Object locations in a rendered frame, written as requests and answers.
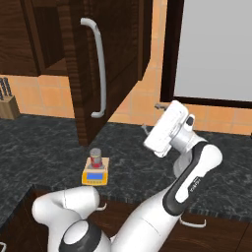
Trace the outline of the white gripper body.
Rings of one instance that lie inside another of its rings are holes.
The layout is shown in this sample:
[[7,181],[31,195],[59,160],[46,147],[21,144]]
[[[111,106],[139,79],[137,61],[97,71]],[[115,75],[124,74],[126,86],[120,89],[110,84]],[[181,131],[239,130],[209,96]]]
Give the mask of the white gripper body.
[[144,146],[159,158],[165,157],[171,149],[171,140],[188,115],[188,109],[179,101],[174,100],[149,133]]

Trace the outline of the red canned food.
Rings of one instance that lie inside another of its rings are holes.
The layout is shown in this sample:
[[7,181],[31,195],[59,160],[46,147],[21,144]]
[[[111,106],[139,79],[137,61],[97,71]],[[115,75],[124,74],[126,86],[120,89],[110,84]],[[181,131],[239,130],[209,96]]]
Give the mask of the red canned food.
[[91,149],[90,158],[91,158],[91,168],[102,167],[101,150],[99,148]]

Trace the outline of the yellow digital scale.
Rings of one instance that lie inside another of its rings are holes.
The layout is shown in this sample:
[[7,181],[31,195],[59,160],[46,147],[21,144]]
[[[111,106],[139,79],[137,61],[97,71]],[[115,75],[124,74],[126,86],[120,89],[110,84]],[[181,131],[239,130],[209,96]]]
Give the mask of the yellow digital scale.
[[109,158],[103,157],[102,168],[92,168],[91,159],[88,157],[82,173],[82,184],[91,186],[105,186],[108,182]]

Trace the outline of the narrow dark wood cabinet panel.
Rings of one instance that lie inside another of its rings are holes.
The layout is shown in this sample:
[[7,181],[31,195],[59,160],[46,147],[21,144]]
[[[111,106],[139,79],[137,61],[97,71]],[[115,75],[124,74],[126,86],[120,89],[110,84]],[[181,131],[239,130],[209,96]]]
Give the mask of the narrow dark wood cabinet panel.
[[151,58],[153,0],[139,0],[138,80],[142,81]]

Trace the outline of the dark wood base cabinet door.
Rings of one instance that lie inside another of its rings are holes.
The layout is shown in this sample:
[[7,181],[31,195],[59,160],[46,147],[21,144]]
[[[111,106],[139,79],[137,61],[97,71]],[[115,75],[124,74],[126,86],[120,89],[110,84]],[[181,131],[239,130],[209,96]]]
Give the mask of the dark wood base cabinet door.
[[0,241],[5,252],[47,252],[48,228],[32,217],[33,201],[46,193],[32,188],[0,228]]

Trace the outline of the dark framed window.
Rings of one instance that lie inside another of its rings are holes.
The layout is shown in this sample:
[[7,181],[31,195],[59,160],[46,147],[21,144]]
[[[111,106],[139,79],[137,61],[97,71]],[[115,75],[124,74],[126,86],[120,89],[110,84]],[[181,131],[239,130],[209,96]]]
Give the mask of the dark framed window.
[[252,108],[252,0],[167,0],[160,100]]

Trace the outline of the dark wood drawer front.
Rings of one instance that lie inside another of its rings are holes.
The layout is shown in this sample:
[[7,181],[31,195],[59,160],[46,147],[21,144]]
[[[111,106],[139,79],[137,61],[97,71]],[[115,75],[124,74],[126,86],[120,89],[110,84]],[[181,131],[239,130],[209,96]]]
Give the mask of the dark wood drawer front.
[[189,227],[178,222],[159,252],[235,252],[246,222],[185,213],[183,221],[207,225]]
[[106,209],[93,212],[89,216],[89,220],[100,227],[108,237],[112,237],[139,205],[140,202],[125,203],[102,198],[99,206],[106,206]]

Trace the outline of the wooden knife block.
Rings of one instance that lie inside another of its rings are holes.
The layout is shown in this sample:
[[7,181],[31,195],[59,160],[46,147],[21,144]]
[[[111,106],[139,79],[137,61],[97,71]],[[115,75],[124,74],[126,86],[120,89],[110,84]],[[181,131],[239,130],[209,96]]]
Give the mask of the wooden knife block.
[[20,116],[20,110],[14,96],[5,96],[0,99],[0,118],[17,119]]

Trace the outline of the dark wood wall cabinet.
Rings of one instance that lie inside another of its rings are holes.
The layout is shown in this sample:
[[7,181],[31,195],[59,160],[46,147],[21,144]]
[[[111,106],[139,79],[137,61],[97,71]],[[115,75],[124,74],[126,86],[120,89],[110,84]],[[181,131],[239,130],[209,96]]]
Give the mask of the dark wood wall cabinet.
[[0,74],[68,75],[57,0],[0,0]]

